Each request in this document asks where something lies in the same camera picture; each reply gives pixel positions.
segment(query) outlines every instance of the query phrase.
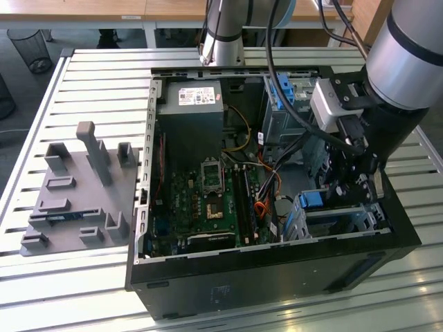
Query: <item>ram slot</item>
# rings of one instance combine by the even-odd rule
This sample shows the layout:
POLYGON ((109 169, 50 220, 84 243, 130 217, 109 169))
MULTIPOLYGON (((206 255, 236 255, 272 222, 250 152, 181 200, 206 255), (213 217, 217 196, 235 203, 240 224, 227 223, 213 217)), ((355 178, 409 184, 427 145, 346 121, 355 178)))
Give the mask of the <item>ram slot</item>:
POLYGON ((240 242, 248 246, 252 244, 250 211, 248 205, 248 192, 244 172, 238 168, 232 170, 235 210, 237 212, 237 222, 239 226, 240 242))
POLYGON ((248 176, 248 170, 246 168, 246 165, 243 165, 243 177, 244 177, 244 185, 246 188, 246 204, 248 206, 248 223, 250 225, 250 235, 254 240, 258 239, 258 227, 257 227, 257 219, 255 217, 255 210, 254 210, 254 198, 251 194, 250 186, 249 186, 249 176, 248 176))

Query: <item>label sticker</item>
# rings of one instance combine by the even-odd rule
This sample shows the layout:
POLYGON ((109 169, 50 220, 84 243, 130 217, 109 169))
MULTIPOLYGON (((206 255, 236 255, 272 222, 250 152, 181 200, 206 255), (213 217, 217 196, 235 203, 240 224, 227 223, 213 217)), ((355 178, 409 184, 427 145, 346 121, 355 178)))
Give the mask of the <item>label sticker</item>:
POLYGON ((269 229, 271 230, 272 234, 274 234, 275 236, 277 236, 277 226, 274 225, 273 223, 271 223, 271 225, 269 226, 269 229))
POLYGON ((306 93, 296 93, 296 98, 307 98, 306 93))
POLYGON ((179 106, 215 104, 213 87, 179 90, 179 106))
POLYGON ((64 216, 49 216, 46 218, 46 220, 52 221, 52 220, 64 220, 64 216))
POLYGON ((263 145, 264 144, 264 141, 263 141, 264 140, 264 135, 263 135, 263 133, 261 131, 258 132, 257 138, 258 138, 258 144, 259 145, 263 145))
POLYGON ((141 16, 124 15, 122 19, 141 19, 141 16))

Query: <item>motherboard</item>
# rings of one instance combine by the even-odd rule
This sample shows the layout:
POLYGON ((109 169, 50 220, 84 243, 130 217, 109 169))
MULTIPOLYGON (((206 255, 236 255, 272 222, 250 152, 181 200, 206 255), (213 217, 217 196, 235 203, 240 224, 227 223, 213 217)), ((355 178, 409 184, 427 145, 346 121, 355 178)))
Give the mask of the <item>motherboard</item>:
POLYGON ((269 230, 253 207, 258 172, 211 158, 199 169, 172 173, 170 206, 156 214, 147 251, 169 256, 266 243, 269 230))

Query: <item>wooden table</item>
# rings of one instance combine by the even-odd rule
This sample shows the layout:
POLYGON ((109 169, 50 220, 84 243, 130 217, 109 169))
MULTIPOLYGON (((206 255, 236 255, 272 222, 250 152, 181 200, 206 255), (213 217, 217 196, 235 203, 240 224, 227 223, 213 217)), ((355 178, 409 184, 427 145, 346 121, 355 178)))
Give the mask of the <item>wooden table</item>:
POLYGON ((0 28, 143 28, 146 0, 0 0, 0 28))
MULTIPOLYGON (((143 26, 148 48, 156 48, 154 31, 158 28, 201 28, 205 19, 206 0, 146 0, 143 26)), ((353 15, 345 11, 348 18, 353 15)), ((335 10, 325 11, 327 25, 337 35, 342 36, 345 25, 335 10)), ((320 15, 312 0, 297 0, 296 9, 288 29, 323 29, 320 15)), ((328 46, 339 46, 340 42, 331 39, 328 46)))
MULTIPOLYGON (((201 28, 206 0, 0 0, 0 28, 119 29, 142 28, 148 48, 156 48, 157 28, 201 28)), ((325 12, 329 28, 343 35, 345 26, 325 12)), ((288 29, 321 29, 312 0, 297 0, 288 29)), ((328 46, 338 46, 329 41, 328 46)))

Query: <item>black cable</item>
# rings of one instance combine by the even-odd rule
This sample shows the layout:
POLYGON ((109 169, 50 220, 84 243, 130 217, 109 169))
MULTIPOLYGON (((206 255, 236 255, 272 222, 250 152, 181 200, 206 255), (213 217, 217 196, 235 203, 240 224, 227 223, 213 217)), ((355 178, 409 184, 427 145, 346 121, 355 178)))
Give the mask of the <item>black cable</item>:
POLYGON ((269 68, 269 75, 271 76, 271 80, 273 82, 273 85, 277 91, 278 97, 282 101, 285 109, 288 111, 289 114, 303 127, 305 128, 309 133, 312 135, 315 135, 322 140, 328 142, 333 147, 342 150, 344 152, 355 154, 355 155, 361 155, 363 153, 363 149, 359 147, 354 147, 352 145, 348 145, 342 140, 324 132, 323 130, 319 129, 318 127, 314 127, 312 124, 308 123, 304 118, 300 116, 300 114, 292 107, 292 105, 289 103, 288 99, 283 93, 282 86, 280 85, 280 82, 278 81, 277 73, 275 71, 274 61, 272 57, 272 47, 271 47, 271 30, 272 30, 272 23, 273 19, 275 17, 275 12, 277 11, 279 0, 275 0, 274 6, 272 7, 271 14, 269 15, 269 21, 268 26, 266 27, 266 58, 268 60, 268 68, 269 68))
POLYGON ((197 48, 199 49, 199 54, 200 54, 200 45, 203 41, 203 34, 206 34, 206 30, 208 28, 208 13, 209 13, 209 8, 211 7, 212 4, 213 4, 213 0, 210 0, 210 2, 209 2, 209 0, 206 0, 205 20, 203 22, 203 27, 201 28, 199 44, 197 45, 197 48))
POLYGON ((351 22, 349 22, 349 19, 347 19, 345 13, 343 12, 343 9, 341 9, 340 4, 338 3, 337 0, 332 0, 332 3, 334 4, 335 9, 337 10, 337 13, 339 15, 339 17, 341 18, 341 20, 343 21, 343 23, 346 25, 346 28, 351 32, 354 33, 355 29, 352 26, 351 22))
POLYGON ((299 136, 291 144, 284 148, 283 152, 274 163, 273 169, 271 170, 271 175, 266 179, 266 181, 263 183, 262 187, 258 191, 259 201, 263 201, 265 199, 270 186, 274 183, 275 173, 282 167, 282 165, 289 159, 292 154, 296 153, 303 147, 309 135, 310 134, 308 132, 304 132, 303 135, 299 136))
POLYGON ((318 11, 320 13, 321 25, 323 27, 323 30, 327 33, 327 35, 329 35, 332 39, 338 40, 339 42, 346 43, 356 47, 355 41, 353 41, 352 39, 336 35, 335 33, 332 33, 329 30, 329 28, 326 25, 325 11, 323 10, 323 2, 322 0, 317 0, 317 3, 318 3, 318 11))

